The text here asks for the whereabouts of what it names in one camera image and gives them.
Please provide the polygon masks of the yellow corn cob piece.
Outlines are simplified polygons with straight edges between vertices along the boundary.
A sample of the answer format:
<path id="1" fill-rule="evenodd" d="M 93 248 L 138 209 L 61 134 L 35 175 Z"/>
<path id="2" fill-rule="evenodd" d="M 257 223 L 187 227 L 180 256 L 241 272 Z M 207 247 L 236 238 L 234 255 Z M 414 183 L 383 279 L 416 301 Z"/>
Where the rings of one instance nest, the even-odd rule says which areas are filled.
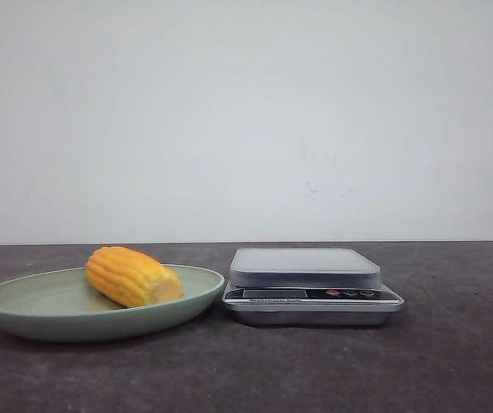
<path id="1" fill-rule="evenodd" d="M 86 262 L 85 275 L 95 290 L 127 308 L 183 297 L 182 281 L 172 269 L 127 247 L 95 250 Z"/>

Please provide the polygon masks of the light green plate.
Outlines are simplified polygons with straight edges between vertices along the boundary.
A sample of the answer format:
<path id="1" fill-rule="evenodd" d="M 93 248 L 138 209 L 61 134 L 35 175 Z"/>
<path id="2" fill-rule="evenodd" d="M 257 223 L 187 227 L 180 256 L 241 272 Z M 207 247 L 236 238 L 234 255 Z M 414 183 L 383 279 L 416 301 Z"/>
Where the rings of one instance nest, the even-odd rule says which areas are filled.
<path id="1" fill-rule="evenodd" d="M 31 274 L 0 283 L 0 330 L 43 342 L 102 342 L 142 336 L 199 316 L 222 293 L 225 278 L 207 268 L 170 264 L 183 296 L 125 308 L 86 281 L 83 268 Z"/>

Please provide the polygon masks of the silver digital kitchen scale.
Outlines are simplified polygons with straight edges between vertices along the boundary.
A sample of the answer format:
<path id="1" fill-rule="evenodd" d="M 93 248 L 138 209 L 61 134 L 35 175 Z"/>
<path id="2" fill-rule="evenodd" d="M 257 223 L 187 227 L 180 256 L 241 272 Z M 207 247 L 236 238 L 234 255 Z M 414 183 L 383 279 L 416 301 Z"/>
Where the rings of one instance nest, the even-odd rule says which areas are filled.
<path id="1" fill-rule="evenodd" d="M 404 299 L 380 267 L 344 248 L 242 248 L 223 292 L 243 324 L 379 326 Z"/>

